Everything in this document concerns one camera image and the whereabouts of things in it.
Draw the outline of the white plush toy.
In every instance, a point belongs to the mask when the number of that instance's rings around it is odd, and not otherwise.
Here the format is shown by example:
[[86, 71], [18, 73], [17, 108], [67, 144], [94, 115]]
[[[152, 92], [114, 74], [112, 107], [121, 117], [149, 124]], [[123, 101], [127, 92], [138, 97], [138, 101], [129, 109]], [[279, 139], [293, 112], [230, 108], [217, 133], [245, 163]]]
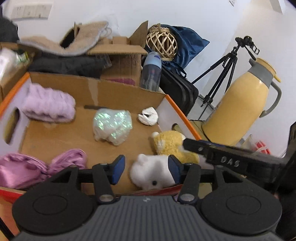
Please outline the white plush toy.
[[163, 189], [175, 185], [168, 168], [167, 155], [139, 154], [132, 164], [129, 176], [142, 190]]

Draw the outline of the yellow plush toy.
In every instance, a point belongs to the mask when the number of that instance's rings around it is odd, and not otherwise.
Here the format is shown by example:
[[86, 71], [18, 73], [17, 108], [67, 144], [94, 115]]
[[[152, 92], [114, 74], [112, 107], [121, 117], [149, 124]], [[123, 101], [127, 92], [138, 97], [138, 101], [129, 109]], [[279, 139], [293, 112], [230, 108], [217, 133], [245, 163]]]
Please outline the yellow plush toy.
[[177, 131], [152, 133], [154, 149], [158, 155], [174, 155], [181, 163], [199, 164], [199, 156], [184, 149], [185, 139], [186, 137]]

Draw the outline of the iridescent white soft bag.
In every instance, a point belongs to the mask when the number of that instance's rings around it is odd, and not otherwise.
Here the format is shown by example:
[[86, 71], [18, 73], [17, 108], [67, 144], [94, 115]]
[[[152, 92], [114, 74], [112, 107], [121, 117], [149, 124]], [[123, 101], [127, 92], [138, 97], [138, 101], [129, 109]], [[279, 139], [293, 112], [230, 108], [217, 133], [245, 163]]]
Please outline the iridescent white soft bag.
[[93, 118], [93, 134], [96, 141], [104, 140], [121, 145], [132, 130], [132, 116], [127, 110], [100, 108]]

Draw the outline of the small white ball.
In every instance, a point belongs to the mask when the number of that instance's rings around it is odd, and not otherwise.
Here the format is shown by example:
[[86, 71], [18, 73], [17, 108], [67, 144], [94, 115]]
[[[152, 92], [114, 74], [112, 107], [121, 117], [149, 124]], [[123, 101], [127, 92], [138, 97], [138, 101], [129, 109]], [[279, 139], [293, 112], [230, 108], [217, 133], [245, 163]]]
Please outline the small white ball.
[[153, 107], [143, 109], [138, 114], [138, 120], [146, 126], [154, 126], [158, 122], [159, 116]]

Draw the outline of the pink satin scrunchie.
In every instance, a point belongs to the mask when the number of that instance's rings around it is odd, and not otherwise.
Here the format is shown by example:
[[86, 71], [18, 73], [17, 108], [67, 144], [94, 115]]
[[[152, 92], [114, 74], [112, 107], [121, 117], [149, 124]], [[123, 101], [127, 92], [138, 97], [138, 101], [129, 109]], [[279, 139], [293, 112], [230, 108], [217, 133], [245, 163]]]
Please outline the pink satin scrunchie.
[[87, 155], [81, 149], [68, 150], [56, 156], [49, 164], [24, 154], [7, 154], [1, 157], [1, 187], [26, 189], [69, 166], [85, 169], [86, 162]]

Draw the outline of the lilac fuzzy headband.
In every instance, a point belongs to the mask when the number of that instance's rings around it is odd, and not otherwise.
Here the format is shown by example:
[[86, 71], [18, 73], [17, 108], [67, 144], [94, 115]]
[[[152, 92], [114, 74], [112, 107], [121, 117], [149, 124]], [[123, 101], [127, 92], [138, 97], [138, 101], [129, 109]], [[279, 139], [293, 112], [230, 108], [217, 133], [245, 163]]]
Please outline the lilac fuzzy headband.
[[76, 101], [70, 94], [32, 83], [23, 101], [22, 112], [34, 120], [68, 123], [74, 120], [75, 106]]

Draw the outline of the glass cup with candle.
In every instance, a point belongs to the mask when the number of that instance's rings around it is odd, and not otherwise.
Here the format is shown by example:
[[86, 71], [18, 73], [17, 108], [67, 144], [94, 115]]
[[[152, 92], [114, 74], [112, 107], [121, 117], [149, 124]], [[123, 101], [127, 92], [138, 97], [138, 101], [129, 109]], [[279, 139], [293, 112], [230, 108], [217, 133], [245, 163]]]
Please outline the glass cup with candle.
[[256, 141], [253, 135], [249, 135], [241, 144], [241, 148], [255, 152], [257, 150]]

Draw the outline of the red cardboard box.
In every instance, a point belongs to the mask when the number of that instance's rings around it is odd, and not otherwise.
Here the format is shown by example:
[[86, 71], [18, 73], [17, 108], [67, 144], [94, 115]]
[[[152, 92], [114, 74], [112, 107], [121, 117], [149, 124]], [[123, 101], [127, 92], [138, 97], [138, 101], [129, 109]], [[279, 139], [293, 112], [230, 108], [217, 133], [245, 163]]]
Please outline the red cardboard box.
[[[21, 108], [32, 83], [74, 97], [74, 120], [46, 123], [24, 115]], [[92, 125], [97, 107], [130, 112], [132, 130], [123, 144], [114, 146], [107, 141], [95, 140]], [[146, 126], [138, 120], [138, 114], [149, 107], [153, 107], [159, 116], [154, 126]], [[49, 164], [65, 151], [81, 149], [87, 155], [88, 168], [98, 163], [110, 163], [118, 155], [124, 155], [125, 170], [112, 190], [119, 195], [134, 194], [139, 189], [130, 180], [130, 166], [139, 154], [154, 152], [150, 141], [153, 132], [168, 131], [175, 124], [186, 137], [200, 139], [186, 116], [166, 94], [106, 80], [31, 72], [26, 73], [1, 102], [1, 155], [21, 153]]]

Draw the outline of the blue water bottle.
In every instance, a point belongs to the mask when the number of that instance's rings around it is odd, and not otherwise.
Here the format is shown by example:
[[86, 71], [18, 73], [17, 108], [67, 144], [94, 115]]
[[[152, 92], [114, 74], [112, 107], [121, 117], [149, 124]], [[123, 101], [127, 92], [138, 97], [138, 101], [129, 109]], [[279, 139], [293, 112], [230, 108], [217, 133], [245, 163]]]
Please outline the blue water bottle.
[[151, 91], [158, 91], [162, 73], [162, 60], [157, 52], [150, 52], [144, 62], [140, 87]]

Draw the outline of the open brown cardboard box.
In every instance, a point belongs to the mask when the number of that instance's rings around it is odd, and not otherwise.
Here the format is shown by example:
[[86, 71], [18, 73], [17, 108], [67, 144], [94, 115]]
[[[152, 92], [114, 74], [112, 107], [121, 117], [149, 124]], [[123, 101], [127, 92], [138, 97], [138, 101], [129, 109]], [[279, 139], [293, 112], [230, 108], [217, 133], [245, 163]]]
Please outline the open brown cardboard box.
[[106, 55], [111, 66], [102, 70], [101, 79], [113, 80], [139, 86], [142, 72], [142, 57], [147, 56], [144, 49], [147, 37], [148, 21], [140, 24], [128, 38], [116, 36], [97, 43], [87, 54], [91, 56]]

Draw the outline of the dark blue cushion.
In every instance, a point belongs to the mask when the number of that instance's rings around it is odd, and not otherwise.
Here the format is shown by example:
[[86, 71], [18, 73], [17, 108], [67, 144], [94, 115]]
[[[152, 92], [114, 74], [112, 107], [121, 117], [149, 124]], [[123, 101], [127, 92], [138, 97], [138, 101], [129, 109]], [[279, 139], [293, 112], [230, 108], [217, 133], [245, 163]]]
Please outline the dark blue cushion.
[[163, 66], [180, 76], [187, 76], [185, 68], [188, 64], [210, 43], [203, 39], [193, 29], [188, 27], [170, 26], [162, 24], [161, 27], [168, 28], [177, 40], [177, 53], [172, 61], [162, 61]]

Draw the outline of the wicker rattan ball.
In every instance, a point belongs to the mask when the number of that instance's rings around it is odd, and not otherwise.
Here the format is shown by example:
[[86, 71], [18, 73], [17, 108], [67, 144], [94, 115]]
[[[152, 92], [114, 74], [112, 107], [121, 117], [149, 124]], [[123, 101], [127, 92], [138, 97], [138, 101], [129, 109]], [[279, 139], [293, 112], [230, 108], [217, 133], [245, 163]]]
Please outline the wicker rattan ball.
[[146, 45], [152, 51], [158, 52], [163, 61], [172, 61], [178, 50], [176, 37], [169, 28], [162, 27], [160, 23], [148, 29]]

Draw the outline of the beige fleece slipper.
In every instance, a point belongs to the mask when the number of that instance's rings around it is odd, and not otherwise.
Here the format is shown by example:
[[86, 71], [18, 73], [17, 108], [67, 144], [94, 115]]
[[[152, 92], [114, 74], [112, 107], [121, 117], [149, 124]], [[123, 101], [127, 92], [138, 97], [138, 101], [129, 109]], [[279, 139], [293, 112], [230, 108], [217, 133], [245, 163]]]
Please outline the beige fleece slipper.
[[44, 36], [30, 36], [21, 38], [19, 43], [57, 56], [80, 56], [106, 36], [108, 25], [107, 21], [74, 24], [60, 42], [54, 42]]

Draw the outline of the black folding cart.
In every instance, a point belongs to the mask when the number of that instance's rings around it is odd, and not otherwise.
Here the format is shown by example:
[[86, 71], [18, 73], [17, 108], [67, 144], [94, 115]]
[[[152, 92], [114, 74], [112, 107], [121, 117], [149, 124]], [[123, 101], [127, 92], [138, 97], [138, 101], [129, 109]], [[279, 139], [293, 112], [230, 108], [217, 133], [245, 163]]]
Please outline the black folding cart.
[[19, 40], [18, 27], [12, 21], [1, 16], [0, 18], [0, 41], [16, 43]]

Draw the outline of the white wall socket strip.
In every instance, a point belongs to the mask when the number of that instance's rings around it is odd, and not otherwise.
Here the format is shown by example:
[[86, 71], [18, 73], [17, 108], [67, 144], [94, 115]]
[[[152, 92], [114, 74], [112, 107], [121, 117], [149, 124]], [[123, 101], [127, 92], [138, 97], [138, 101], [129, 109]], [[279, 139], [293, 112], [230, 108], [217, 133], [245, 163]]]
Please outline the white wall socket strip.
[[11, 19], [47, 19], [52, 6], [52, 3], [15, 6], [11, 12]]

